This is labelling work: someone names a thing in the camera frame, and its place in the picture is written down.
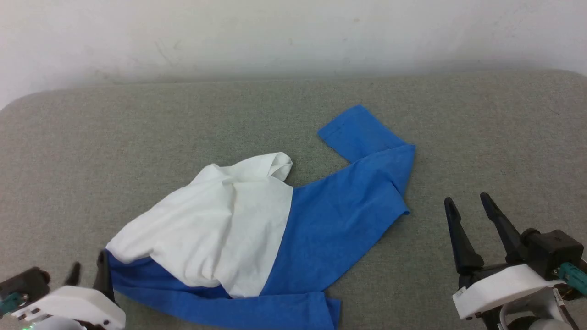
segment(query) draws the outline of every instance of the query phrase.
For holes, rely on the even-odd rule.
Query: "white wall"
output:
[[[98,84],[525,67],[587,74],[587,1],[0,1],[0,107]]]

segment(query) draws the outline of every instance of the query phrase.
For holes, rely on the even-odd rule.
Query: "teal connector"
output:
[[[587,274],[575,265],[570,262],[562,264],[558,270],[558,277],[587,297]]]
[[[16,311],[18,306],[22,305],[23,303],[24,300],[17,292],[9,294],[8,297],[0,301],[0,318],[2,318],[4,314]]]

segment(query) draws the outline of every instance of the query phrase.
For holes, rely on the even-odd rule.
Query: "cloth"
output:
[[[206,166],[187,186],[131,221],[106,248],[130,263],[150,256],[189,287],[232,297],[261,293],[285,231],[293,188],[284,153]]]
[[[110,255],[113,285],[156,310],[239,329],[331,330],[340,301],[321,292],[342,276],[402,214],[415,146],[356,106],[319,131],[352,162],[295,188],[285,232],[258,297],[232,299],[222,286],[189,287],[150,257],[125,264]]]

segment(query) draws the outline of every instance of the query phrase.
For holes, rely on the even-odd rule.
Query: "gray mat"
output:
[[[0,278],[32,265],[58,286],[128,221],[207,164],[284,151],[299,186],[346,166],[320,127],[363,104],[417,145],[401,218],[328,289],[341,329],[474,329],[458,319],[443,209],[452,196],[487,264],[504,251],[486,191],[523,230],[560,228],[587,243],[587,78],[485,72],[327,81],[194,83],[38,93],[0,112]],[[128,329],[211,329],[118,296]],[[587,304],[571,305],[587,326]],[[0,328],[17,329],[0,321]]]

